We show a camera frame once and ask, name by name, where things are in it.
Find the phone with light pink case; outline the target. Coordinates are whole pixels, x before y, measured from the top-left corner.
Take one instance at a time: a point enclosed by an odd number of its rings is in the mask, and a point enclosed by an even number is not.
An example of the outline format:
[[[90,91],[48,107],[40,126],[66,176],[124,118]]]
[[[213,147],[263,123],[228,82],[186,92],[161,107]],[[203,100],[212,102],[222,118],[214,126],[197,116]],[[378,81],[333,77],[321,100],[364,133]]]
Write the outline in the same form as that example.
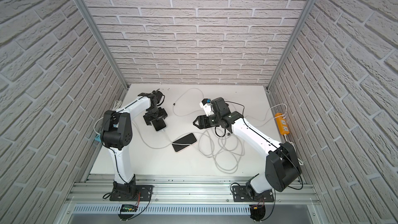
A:
[[[197,138],[193,133],[189,133],[172,143],[172,147],[175,152],[180,152],[197,142]]]

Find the phone with grey-blue case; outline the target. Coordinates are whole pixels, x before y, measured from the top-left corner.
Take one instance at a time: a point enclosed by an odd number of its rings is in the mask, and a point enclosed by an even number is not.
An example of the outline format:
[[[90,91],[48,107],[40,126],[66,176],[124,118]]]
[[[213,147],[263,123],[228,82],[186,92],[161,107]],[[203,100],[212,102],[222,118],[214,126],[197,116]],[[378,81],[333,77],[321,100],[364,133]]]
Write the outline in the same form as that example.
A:
[[[154,126],[156,131],[161,131],[162,129],[166,128],[166,123],[164,119],[153,120],[152,125]]]

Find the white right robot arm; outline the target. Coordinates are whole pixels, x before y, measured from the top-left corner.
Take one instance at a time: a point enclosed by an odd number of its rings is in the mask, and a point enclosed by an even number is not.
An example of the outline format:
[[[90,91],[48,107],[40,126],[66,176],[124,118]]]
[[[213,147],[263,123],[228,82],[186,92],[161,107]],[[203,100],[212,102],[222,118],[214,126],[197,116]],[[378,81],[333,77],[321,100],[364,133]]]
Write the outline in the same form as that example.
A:
[[[265,158],[264,173],[252,177],[246,183],[246,191],[251,197],[271,189],[282,192],[301,178],[301,166],[295,148],[290,143],[281,143],[262,133],[243,114],[232,112],[228,102],[221,97],[203,99],[200,107],[205,114],[196,118],[194,126],[199,129],[222,127],[244,140]]]

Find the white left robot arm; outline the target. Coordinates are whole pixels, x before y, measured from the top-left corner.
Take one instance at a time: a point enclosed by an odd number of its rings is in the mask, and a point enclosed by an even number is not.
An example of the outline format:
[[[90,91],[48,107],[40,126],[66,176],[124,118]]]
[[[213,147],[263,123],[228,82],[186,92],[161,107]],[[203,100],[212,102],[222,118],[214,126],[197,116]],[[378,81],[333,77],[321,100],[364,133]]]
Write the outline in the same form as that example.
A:
[[[167,113],[161,107],[163,98],[164,94],[159,89],[141,93],[126,106],[104,113],[100,139],[102,145],[110,151],[115,169],[112,199],[119,200],[118,194],[127,196],[128,199],[137,195],[135,173],[131,167],[128,148],[133,138],[132,120],[145,112],[143,118],[146,125],[153,126],[156,131],[164,129]]]

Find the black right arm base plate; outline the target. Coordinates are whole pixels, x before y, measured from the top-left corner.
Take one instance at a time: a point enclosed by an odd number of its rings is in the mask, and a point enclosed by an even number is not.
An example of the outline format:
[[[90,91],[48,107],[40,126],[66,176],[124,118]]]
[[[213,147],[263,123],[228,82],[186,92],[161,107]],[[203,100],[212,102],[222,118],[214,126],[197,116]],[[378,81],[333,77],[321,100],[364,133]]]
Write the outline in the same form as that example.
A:
[[[246,185],[241,186],[238,183],[232,183],[230,191],[234,202],[271,203],[275,201],[274,193],[271,189],[258,194]]]

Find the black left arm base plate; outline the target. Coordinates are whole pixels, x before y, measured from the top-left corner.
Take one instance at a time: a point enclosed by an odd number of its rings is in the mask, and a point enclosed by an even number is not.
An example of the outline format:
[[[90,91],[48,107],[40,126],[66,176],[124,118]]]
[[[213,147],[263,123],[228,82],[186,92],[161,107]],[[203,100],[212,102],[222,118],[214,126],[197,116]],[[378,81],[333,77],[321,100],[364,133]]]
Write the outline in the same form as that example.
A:
[[[152,197],[153,185],[133,185],[114,183],[110,193],[110,201],[150,201]]]

